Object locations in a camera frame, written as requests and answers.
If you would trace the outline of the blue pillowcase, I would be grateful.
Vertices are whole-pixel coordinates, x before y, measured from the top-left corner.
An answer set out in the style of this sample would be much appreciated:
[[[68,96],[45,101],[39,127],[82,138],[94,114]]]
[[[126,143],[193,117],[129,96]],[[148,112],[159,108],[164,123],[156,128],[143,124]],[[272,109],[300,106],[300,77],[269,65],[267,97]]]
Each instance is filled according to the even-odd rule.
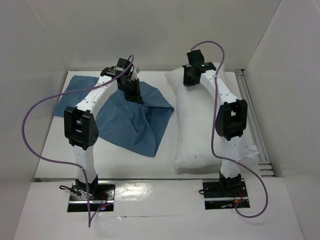
[[[127,101],[117,90],[100,109],[95,122],[99,138],[136,154],[154,157],[174,111],[159,89],[141,81],[143,104]]]

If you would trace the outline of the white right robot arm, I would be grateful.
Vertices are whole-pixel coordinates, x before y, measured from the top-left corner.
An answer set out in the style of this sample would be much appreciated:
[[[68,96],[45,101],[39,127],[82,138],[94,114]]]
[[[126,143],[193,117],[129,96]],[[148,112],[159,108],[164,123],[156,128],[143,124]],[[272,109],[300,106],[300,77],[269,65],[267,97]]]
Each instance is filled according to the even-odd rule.
[[[202,52],[191,50],[187,53],[188,64],[183,66],[183,85],[201,84],[213,97],[217,105],[214,110],[214,140],[218,147],[216,155],[221,157],[221,168],[217,190],[226,197],[233,196],[241,186],[240,166],[233,162],[241,158],[241,140],[247,127],[248,104],[236,97],[217,75],[217,68],[205,62]]]

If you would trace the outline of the white pillow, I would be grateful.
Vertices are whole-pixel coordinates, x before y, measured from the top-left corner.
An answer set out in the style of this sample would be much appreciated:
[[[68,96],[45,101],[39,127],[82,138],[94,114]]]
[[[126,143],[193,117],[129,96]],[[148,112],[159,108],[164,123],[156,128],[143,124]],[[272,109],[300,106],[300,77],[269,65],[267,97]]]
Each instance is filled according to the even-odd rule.
[[[200,83],[184,86],[182,67],[165,74],[176,96],[175,112],[179,136],[173,166],[175,169],[191,170],[210,165],[220,166],[222,161],[213,154],[225,157],[227,150],[236,153],[234,159],[248,167],[258,165],[257,147],[249,139],[245,129],[239,145],[232,147],[218,134],[212,134],[214,110],[224,102],[235,102],[239,97],[227,87],[224,69],[209,70],[202,74]]]

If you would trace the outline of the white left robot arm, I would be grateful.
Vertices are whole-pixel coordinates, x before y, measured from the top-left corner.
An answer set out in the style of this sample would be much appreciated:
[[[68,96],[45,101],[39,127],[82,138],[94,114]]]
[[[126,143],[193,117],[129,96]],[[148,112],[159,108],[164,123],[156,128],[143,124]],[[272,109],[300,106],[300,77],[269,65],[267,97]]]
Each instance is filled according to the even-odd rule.
[[[94,166],[93,146],[99,137],[96,117],[108,98],[120,90],[128,102],[143,104],[134,57],[119,58],[115,66],[104,68],[93,89],[74,107],[63,113],[64,135],[72,146],[77,171],[75,186],[88,200],[99,193],[98,174]]]

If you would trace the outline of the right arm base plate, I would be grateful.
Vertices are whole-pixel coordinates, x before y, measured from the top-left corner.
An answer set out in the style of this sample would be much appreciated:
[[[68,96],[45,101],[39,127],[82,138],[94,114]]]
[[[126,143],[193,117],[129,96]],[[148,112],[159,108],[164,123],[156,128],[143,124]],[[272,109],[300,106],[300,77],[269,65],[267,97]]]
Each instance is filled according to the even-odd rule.
[[[234,209],[236,204],[239,209],[251,207],[247,187],[243,180],[239,186],[228,190],[222,190],[218,181],[204,181],[198,193],[204,198],[206,210]]]

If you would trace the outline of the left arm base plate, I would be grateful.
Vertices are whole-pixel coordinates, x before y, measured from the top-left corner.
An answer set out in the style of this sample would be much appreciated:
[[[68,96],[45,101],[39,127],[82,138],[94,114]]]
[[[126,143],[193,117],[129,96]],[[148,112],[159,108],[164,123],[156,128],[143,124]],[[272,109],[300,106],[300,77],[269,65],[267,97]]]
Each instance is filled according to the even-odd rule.
[[[73,182],[69,190],[69,200],[67,206],[68,213],[87,212],[87,194],[84,190],[77,189]],[[98,190],[95,195],[89,194],[90,211],[93,213],[98,208],[101,212],[114,211],[116,184],[114,182],[99,181]]]

